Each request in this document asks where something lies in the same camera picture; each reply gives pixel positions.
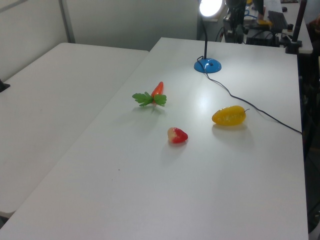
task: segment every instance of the black pole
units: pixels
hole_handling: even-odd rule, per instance
[[[204,31],[204,36],[205,36],[205,40],[204,40],[204,56],[203,56],[203,58],[207,59],[208,34],[207,34],[207,31],[206,31],[206,26],[205,26],[205,23],[204,23],[204,20],[203,20],[202,16],[200,16],[200,21],[201,21],[201,24],[202,24],[202,27],[203,27],[203,31]]]

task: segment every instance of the toy carrot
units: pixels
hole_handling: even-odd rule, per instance
[[[158,86],[153,90],[151,95],[146,91],[144,93],[135,93],[132,97],[138,102],[140,107],[146,106],[151,103],[156,103],[160,106],[165,106],[167,102],[167,96],[163,95],[164,83],[161,81]]]
[[[163,94],[164,93],[164,82],[161,81],[159,82],[158,86],[156,86],[156,88],[153,90],[153,92],[151,93],[151,97],[155,97],[155,95],[157,94]]]

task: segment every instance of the red strawberry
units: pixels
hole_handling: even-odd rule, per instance
[[[170,127],[168,130],[169,142],[179,144],[188,139],[188,134],[177,127]]]

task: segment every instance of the blue lamp base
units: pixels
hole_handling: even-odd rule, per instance
[[[199,62],[195,62],[194,69],[200,73],[212,74],[221,70],[221,63],[215,59],[206,58],[199,60]]]

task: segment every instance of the table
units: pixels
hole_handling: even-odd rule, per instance
[[[0,93],[0,216],[10,217],[147,51],[62,43]]]
[[[203,48],[161,38],[0,239],[307,240],[302,136],[195,71]],[[222,64],[212,78],[301,130],[295,55],[220,42],[207,55]],[[138,107],[132,94],[160,81],[165,107]],[[243,124],[212,122],[233,105],[250,108]],[[170,127],[187,142],[168,143]]]

